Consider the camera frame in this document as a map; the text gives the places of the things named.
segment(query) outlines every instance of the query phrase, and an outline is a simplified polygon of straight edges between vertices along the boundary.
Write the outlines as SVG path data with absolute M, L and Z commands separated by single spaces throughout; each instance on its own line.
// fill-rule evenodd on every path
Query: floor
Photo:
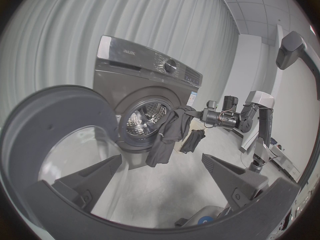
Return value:
M 137 227 L 173 228 L 178 219 L 191 218 L 205 206 L 225 207 L 225 197 L 201 162 L 202 153 L 245 168 L 252 162 L 254 150 L 251 148 L 241 155 L 238 149 L 242 139 L 222 128 L 206 129 L 205 134 L 194 153 L 183 154 L 174 150 L 168 164 L 128 170 L 129 163 L 123 162 L 92 213 Z M 52 184 L 57 178 L 120 152 L 110 141 L 98 149 L 94 129 L 82 129 L 50 151 L 43 162 L 39 180 Z M 270 185 L 278 177 L 286 177 L 272 163 L 267 163 L 261 174 L 269 178 Z
M 173 150 L 168 164 L 129 170 L 111 220 L 137 227 L 172 228 L 179 218 L 188 219 L 204 206 L 225 207 L 227 201 L 201 157 L 207 153 L 245 168 L 252 162 L 253 149 L 241 155 L 240 146 L 241 138 L 236 134 L 222 128 L 207 129 L 194 153 Z M 269 185 L 286 177 L 271 163 L 261 174 L 269 178 Z

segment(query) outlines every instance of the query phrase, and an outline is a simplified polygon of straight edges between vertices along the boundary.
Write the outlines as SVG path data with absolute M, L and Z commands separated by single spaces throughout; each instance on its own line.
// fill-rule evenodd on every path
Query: control knob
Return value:
M 168 59 L 164 64 L 164 69 L 169 73 L 173 73 L 177 69 L 177 64 L 173 59 Z

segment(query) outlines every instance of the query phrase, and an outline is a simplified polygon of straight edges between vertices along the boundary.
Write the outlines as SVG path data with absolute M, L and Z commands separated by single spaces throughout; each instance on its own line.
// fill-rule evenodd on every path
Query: laundry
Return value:
M 204 130 L 192 130 L 190 136 L 183 144 L 180 152 L 187 154 L 189 151 L 194 152 L 198 143 L 205 137 Z
M 174 143 L 184 140 L 188 135 L 193 116 L 186 111 L 195 111 L 190 106 L 178 106 L 169 111 L 154 125 L 159 129 L 154 144 L 146 159 L 146 164 L 155 167 L 156 164 L 167 164 L 174 149 Z

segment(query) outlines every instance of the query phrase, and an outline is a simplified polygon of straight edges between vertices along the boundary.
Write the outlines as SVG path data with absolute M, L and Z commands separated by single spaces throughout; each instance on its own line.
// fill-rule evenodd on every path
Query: white wall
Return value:
M 234 57 L 234 63 L 226 83 L 226 87 L 218 102 L 218 111 L 222 109 L 226 95 L 236 96 L 239 99 L 237 112 L 241 112 L 251 87 L 255 81 L 259 65 L 262 40 L 260 36 L 241 34 Z
M 302 172 L 315 143 L 320 114 L 316 82 L 310 69 L 298 59 L 283 71 L 274 105 L 271 136 Z
M 259 58 L 259 66 L 257 68 L 256 77 L 252 85 L 252 91 L 262 91 L 268 93 L 276 100 L 278 90 L 282 78 L 282 70 L 276 66 L 276 57 L 278 50 L 281 46 L 281 40 L 283 38 L 283 31 L 280 25 L 276 28 L 276 41 L 275 46 L 261 44 L 261 52 Z M 244 152 L 257 138 L 259 133 L 259 111 L 253 118 L 252 128 L 247 133 L 243 134 L 240 150 Z

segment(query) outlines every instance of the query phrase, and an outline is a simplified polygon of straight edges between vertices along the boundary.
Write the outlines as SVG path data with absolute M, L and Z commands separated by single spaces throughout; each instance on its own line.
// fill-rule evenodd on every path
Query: ceiling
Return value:
M 275 45 L 276 26 L 282 26 L 283 35 L 296 31 L 312 43 L 320 46 L 310 30 L 310 24 L 294 0 L 225 0 L 233 14 L 241 34 L 261 36 L 262 43 Z

